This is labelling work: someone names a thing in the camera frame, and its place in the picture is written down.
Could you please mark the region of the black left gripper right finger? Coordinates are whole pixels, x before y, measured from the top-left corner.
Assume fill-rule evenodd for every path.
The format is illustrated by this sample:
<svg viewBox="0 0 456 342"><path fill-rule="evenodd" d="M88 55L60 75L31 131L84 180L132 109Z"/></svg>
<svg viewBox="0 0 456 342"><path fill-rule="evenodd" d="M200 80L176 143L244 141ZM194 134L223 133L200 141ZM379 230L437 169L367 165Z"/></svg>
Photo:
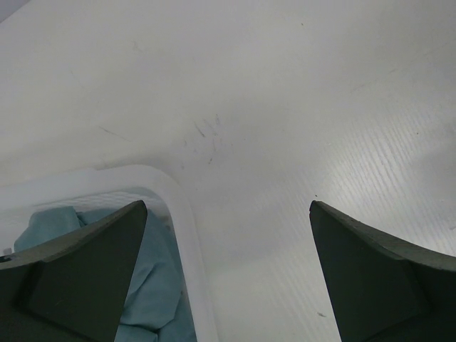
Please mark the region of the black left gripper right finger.
<svg viewBox="0 0 456 342"><path fill-rule="evenodd" d="M455 258L321 201L311 230L342 341L454 341Z"/></svg>

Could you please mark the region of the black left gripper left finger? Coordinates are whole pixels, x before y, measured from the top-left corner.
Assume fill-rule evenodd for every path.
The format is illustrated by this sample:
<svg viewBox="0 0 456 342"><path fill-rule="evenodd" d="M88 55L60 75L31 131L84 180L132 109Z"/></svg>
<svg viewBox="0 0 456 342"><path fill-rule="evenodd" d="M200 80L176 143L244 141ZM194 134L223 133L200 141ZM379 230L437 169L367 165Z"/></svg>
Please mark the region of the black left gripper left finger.
<svg viewBox="0 0 456 342"><path fill-rule="evenodd" d="M107 217L1 257L2 341L113 341L143 240L147 208Z"/></svg>

